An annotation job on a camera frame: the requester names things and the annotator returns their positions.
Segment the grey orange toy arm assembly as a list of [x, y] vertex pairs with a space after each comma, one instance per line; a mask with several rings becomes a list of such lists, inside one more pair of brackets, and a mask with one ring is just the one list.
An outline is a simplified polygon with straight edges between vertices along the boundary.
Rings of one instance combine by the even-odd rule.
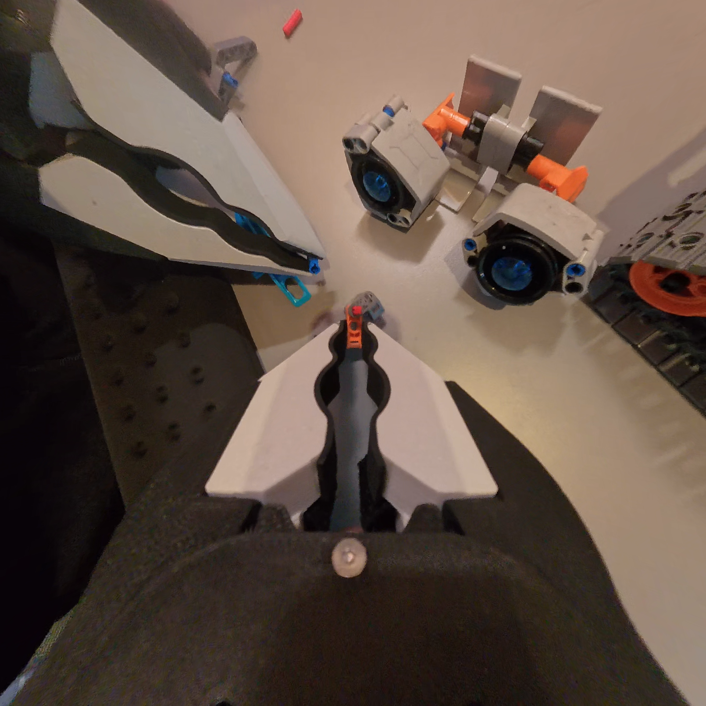
[[385, 313], [381, 300], [371, 291], [363, 291], [352, 298], [344, 308], [347, 326], [347, 349], [363, 348], [364, 322], [379, 322]]

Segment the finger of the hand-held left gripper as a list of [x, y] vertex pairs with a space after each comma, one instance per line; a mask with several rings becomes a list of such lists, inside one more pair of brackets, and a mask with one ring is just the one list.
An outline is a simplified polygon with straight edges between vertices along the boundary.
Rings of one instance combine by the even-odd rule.
[[[217, 176], [234, 177], [236, 204], [174, 156], [120, 144], [88, 129], [57, 129], [64, 151], [38, 170], [43, 206], [166, 260], [308, 276], [324, 247], [292, 193], [244, 129], [207, 147]], [[269, 237], [239, 227], [234, 213]]]
[[127, 78], [130, 69], [137, 70], [137, 88], [126, 90], [127, 106], [119, 109], [107, 91], [98, 88], [97, 73], [71, 56], [73, 43], [83, 51], [99, 47], [93, 40], [78, 39], [78, 31], [89, 27], [89, 18], [97, 21], [88, 13], [91, 1], [54, 3], [49, 47], [71, 82], [78, 101], [75, 106], [98, 125], [98, 130], [120, 144], [174, 156], [178, 164], [202, 174], [215, 187], [218, 199], [224, 196], [227, 204], [238, 203], [234, 177], [217, 176], [216, 157], [206, 156], [207, 147], [225, 145], [227, 129], [246, 130], [238, 115], [220, 101], [210, 86], [210, 47], [196, 35], [210, 57], [210, 69], [202, 77], [210, 96], [197, 93], [195, 86], [188, 88], [186, 78], [178, 79], [172, 74], [176, 69], [156, 71], [140, 64], [139, 58], [127, 59], [126, 67], [118, 70], [119, 78]]

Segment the dark grey angled toy beam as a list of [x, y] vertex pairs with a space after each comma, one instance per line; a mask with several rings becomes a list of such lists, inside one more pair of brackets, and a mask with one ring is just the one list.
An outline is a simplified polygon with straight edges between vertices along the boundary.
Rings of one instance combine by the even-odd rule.
[[246, 36], [222, 40], [210, 48], [210, 86], [226, 107], [239, 90], [241, 79], [257, 54], [256, 43]]

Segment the black dimpled pad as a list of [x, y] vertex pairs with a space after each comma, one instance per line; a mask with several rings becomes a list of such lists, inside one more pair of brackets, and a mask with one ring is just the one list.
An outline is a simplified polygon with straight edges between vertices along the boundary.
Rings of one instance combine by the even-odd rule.
[[184, 449], [212, 457], [264, 370], [225, 274], [55, 246], [124, 505]]

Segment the tracked toy robot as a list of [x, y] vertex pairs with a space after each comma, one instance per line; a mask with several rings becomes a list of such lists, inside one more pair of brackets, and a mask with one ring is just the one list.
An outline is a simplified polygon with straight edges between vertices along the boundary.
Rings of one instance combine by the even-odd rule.
[[582, 301], [705, 415], [704, 189], [624, 238]]

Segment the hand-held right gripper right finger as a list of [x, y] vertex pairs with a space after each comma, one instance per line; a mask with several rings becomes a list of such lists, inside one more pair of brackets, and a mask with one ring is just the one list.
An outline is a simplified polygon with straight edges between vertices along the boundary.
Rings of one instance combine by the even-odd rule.
[[420, 506], [492, 499], [499, 486], [446, 382], [375, 324], [363, 334], [375, 404], [361, 463], [366, 529], [404, 529]]

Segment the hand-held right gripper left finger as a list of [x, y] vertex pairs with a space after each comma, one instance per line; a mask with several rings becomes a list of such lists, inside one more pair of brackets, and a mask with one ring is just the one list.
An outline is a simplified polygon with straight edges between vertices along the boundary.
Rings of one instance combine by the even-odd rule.
[[328, 431], [315, 383], [333, 361], [330, 343], [339, 328], [328, 326], [260, 378], [206, 482], [209, 497], [284, 506], [302, 528], [304, 512], [321, 495], [316, 465]]

